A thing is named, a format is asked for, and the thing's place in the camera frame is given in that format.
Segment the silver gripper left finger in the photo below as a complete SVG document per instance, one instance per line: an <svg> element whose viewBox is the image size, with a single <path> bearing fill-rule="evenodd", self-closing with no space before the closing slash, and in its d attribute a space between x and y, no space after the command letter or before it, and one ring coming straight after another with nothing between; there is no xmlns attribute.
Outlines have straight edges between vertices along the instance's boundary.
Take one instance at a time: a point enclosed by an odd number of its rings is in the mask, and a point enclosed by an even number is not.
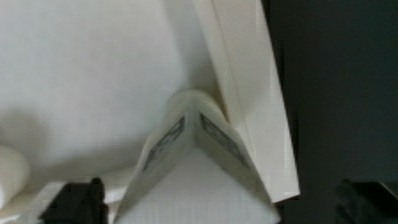
<svg viewBox="0 0 398 224"><path fill-rule="evenodd" d="M51 183L28 206L25 224L108 224L105 184L89 182Z"/></svg>

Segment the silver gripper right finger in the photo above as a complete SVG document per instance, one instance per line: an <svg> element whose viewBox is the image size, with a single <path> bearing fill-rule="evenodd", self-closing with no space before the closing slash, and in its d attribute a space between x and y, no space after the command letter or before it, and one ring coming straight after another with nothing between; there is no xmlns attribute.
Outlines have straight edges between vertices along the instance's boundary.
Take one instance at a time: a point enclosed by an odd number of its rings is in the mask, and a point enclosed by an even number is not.
<svg viewBox="0 0 398 224"><path fill-rule="evenodd" d="M335 187L334 224L398 224L398 182L353 182Z"/></svg>

